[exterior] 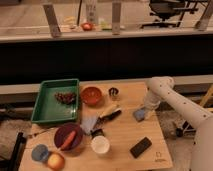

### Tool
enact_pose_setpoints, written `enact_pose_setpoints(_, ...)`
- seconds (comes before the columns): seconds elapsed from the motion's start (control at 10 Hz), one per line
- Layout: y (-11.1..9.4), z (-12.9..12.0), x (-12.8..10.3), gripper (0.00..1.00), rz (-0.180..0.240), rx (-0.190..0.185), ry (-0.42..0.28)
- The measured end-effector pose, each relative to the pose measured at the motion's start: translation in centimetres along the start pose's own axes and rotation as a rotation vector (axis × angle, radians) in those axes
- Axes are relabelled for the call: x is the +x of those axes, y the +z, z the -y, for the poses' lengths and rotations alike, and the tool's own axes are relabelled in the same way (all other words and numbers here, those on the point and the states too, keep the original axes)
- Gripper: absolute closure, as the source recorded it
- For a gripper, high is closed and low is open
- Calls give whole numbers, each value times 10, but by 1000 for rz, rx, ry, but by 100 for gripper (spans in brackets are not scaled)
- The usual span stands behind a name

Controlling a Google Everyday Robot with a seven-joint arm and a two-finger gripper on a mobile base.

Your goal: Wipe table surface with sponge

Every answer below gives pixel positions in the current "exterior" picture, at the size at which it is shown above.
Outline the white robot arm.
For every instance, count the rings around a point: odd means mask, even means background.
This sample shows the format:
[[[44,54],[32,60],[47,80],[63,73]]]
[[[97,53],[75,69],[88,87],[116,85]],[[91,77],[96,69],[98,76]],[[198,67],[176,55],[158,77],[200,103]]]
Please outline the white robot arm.
[[[152,77],[147,87],[146,111],[157,109],[164,100],[196,130],[190,171],[213,171],[213,113],[177,93],[172,77]]]

